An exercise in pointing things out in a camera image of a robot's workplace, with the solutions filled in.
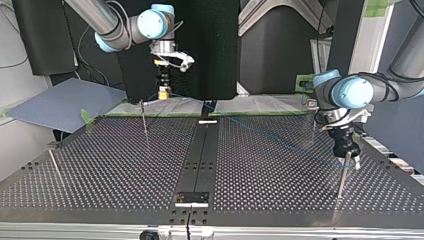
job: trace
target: white wall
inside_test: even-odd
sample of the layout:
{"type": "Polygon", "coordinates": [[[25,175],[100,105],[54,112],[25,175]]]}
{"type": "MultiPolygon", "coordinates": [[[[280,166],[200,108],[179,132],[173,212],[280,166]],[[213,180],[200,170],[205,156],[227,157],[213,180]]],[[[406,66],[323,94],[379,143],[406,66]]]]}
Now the white wall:
{"type": "MultiPolygon", "coordinates": [[[[2,1],[11,4],[11,0],[2,1]]],[[[18,26],[14,14],[4,7],[1,9],[18,26]]],[[[0,67],[25,58],[19,34],[0,13],[0,67]]],[[[0,113],[38,95],[50,85],[48,77],[32,75],[28,61],[17,67],[0,69],[0,113]]],[[[41,155],[46,144],[53,140],[50,129],[0,117],[0,181],[41,155]]]]}

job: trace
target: green tape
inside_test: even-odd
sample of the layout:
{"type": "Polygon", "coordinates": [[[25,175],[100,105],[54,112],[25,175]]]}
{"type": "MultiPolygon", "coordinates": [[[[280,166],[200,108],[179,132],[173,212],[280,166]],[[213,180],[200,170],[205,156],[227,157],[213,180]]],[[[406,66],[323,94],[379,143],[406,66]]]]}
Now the green tape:
{"type": "MultiPolygon", "coordinates": [[[[107,114],[105,117],[142,117],[140,113],[111,113],[107,114]]],[[[163,114],[157,114],[157,113],[149,113],[144,115],[146,118],[181,118],[181,117],[200,117],[200,113],[163,113],[163,114]]]]}
{"type": "Polygon", "coordinates": [[[1,117],[2,117],[2,118],[8,118],[8,116],[7,116],[7,112],[9,112],[9,109],[4,110],[4,111],[1,113],[1,117]]]}
{"type": "Polygon", "coordinates": [[[365,17],[384,17],[389,6],[389,0],[368,0],[365,17]]]}
{"type": "Polygon", "coordinates": [[[297,93],[313,93],[313,90],[306,90],[306,88],[301,87],[301,82],[312,82],[314,80],[314,74],[309,75],[297,75],[296,77],[296,87],[294,89],[297,93]]]}
{"type": "Polygon", "coordinates": [[[305,111],[282,111],[282,112],[225,112],[225,113],[211,113],[210,116],[299,116],[305,115],[305,111]]]}
{"type": "Polygon", "coordinates": [[[94,118],[91,118],[90,114],[85,109],[81,109],[81,118],[87,125],[90,125],[94,122],[94,118]]]}

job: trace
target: thin metal pin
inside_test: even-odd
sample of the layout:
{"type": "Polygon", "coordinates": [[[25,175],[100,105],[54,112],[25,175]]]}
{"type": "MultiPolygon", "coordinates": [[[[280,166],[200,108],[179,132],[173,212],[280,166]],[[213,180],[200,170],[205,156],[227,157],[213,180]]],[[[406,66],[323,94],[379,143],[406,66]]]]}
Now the thin metal pin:
{"type": "Polygon", "coordinates": [[[341,198],[343,194],[343,188],[346,182],[346,175],[347,175],[347,166],[352,158],[352,152],[347,152],[346,158],[344,160],[343,169],[342,169],[342,176],[340,178],[340,185],[339,185],[339,192],[337,194],[337,198],[341,198]]]}
{"type": "Polygon", "coordinates": [[[56,171],[60,172],[59,165],[57,165],[56,158],[54,157],[53,150],[49,150],[50,157],[52,158],[54,168],[56,171]]]}
{"type": "Polygon", "coordinates": [[[144,116],[144,102],[140,101],[141,116],[143,117],[144,132],[147,133],[146,118],[144,116]]]}

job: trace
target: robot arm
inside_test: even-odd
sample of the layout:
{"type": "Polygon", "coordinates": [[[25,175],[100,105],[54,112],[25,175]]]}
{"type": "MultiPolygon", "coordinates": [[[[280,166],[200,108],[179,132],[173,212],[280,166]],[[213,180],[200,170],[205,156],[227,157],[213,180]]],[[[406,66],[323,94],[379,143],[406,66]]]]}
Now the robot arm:
{"type": "Polygon", "coordinates": [[[352,158],[359,156],[359,146],[352,140],[352,121],[364,114],[370,116],[365,110],[369,103],[424,95],[423,41],[424,20],[419,19],[388,69],[387,76],[358,73],[343,78],[337,70],[332,70],[314,78],[314,92],[320,107],[316,121],[324,124],[335,140],[333,152],[336,157],[344,158],[348,152],[352,153],[352,158]]]}
{"type": "Polygon", "coordinates": [[[159,67],[159,76],[166,76],[159,78],[159,99],[167,99],[171,91],[169,67],[176,67],[185,72],[194,63],[192,57],[176,51],[175,31],[181,25],[175,26],[175,12],[171,5],[153,4],[151,9],[138,16],[126,16],[127,19],[124,21],[119,12],[109,5],[116,4],[122,8],[114,0],[66,0],[66,2],[94,29],[96,42],[105,52],[128,50],[132,45],[153,41],[150,49],[158,58],[155,64],[159,67]],[[182,63],[173,64],[170,62],[172,58],[180,59],[182,63]]]}

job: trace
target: metal plate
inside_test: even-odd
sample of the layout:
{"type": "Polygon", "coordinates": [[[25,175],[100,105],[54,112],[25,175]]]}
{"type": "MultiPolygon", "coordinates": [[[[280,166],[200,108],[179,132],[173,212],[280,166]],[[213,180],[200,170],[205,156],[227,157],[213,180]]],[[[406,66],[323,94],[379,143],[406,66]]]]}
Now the metal plate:
{"type": "Polygon", "coordinates": [[[352,166],[337,199],[340,162],[333,140],[313,116],[240,117],[219,121],[211,226],[424,228],[424,188],[370,146],[352,166]]]}
{"type": "Polygon", "coordinates": [[[103,119],[54,152],[60,172],[47,160],[3,183],[0,220],[168,224],[196,123],[103,119]]]}

